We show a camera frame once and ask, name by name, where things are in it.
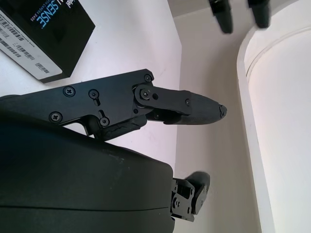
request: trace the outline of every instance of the screw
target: screw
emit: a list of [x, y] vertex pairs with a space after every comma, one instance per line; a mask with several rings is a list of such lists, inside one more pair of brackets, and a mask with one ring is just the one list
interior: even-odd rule
[[178, 199], [174, 198], [173, 200], [173, 208], [177, 208], [178, 207]]
[[95, 100], [95, 99], [98, 99], [99, 97], [99, 93], [97, 90], [93, 89], [93, 90], [90, 90], [88, 92], [88, 95], [90, 96], [91, 99]]
[[150, 91], [148, 89], [142, 89], [140, 95], [144, 100], [150, 99]]
[[76, 94], [76, 91], [73, 87], [71, 86], [66, 86], [63, 90], [63, 93], [67, 97], [73, 97]]
[[52, 123], [59, 123], [63, 120], [63, 116], [59, 112], [52, 112], [49, 116], [49, 120]]
[[186, 105], [190, 106], [190, 99], [186, 99]]
[[103, 117], [103, 118], [100, 120], [100, 123], [101, 123], [102, 126], [106, 127], [106, 126], [109, 125], [109, 120], [108, 120], [108, 118]]
[[150, 74], [146, 74], [146, 75], [145, 75], [145, 81], [146, 81], [146, 82], [151, 82], [151, 81], [152, 81], [152, 77], [151, 77]]

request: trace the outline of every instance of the black robotic finger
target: black robotic finger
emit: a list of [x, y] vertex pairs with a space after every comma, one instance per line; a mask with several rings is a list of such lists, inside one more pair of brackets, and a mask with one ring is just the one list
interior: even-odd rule
[[209, 0], [210, 7], [223, 33], [233, 32], [231, 7], [228, 0]]

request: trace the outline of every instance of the white surface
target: white surface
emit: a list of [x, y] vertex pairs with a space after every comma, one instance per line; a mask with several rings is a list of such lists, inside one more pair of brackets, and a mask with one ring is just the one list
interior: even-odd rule
[[[149, 69], [154, 84], [179, 88], [181, 44], [167, 0], [80, 0], [96, 29], [70, 79], [43, 85], [0, 52], [0, 96], [26, 94]], [[148, 122], [113, 141], [174, 168], [177, 126]]]
[[277, 233], [311, 232], [311, 32], [275, 45], [250, 76]]
[[311, 2], [294, 2], [275, 11], [266, 31], [251, 30], [238, 57], [260, 220], [277, 233], [311, 232]]
[[203, 170], [211, 185], [194, 223], [176, 220], [176, 233], [260, 232], [236, 76], [239, 47], [253, 22], [245, 1], [232, 4], [232, 12], [232, 35], [221, 33], [209, 8], [174, 19], [183, 47], [180, 89], [228, 108], [217, 123], [178, 127], [175, 175]]

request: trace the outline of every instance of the product box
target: product box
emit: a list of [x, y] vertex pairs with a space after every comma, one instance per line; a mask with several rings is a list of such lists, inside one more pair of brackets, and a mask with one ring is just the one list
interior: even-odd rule
[[0, 50], [43, 83], [71, 76], [94, 28], [78, 0], [0, 0]]

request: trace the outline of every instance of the barcode label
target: barcode label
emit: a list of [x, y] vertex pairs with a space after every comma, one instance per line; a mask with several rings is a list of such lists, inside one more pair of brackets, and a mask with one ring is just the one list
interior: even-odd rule
[[8, 30], [9, 30], [14, 36], [16, 36], [16, 38], [19, 39], [20, 41], [23, 41], [23, 40], [24, 40], [24, 38], [23, 38], [20, 34], [18, 34], [18, 32], [17, 32], [14, 28], [8, 27]]
[[0, 43], [5, 46], [12, 54], [14, 54], [16, 57], [21, 57], [14, 49], [12, 49], [4, 40], [0, 38]]
[[63, 73], [62, 69], [10, 17], [6, 16], [0, 8], [1, 51], [39, 80]]
[[8, 28], [10, 25], [0, 16], [0, 24], [2, 24], [5, 28]]
[[0, 28], [0, 33], [4, 36], [4, 38], [8, 38], [9, 35], [2, 28]]
[[26, 56], [27, 58], [29, 58], [30, 60], [34, 60], [34, 59], [35, 59], [35, 58], [32, 57], [31, 54], [28, 53], [22, 46], [17, 45], [16, 48], [17, 48], [20, 52], [24, 53], [25, 56]]
[[45, 69], [45, 67], [41, 65], [40, 63], [37, 63], [35, 66], [38, 67], [40, 70], [44, 71], [46, 74], [49, 73], [49, 71]]

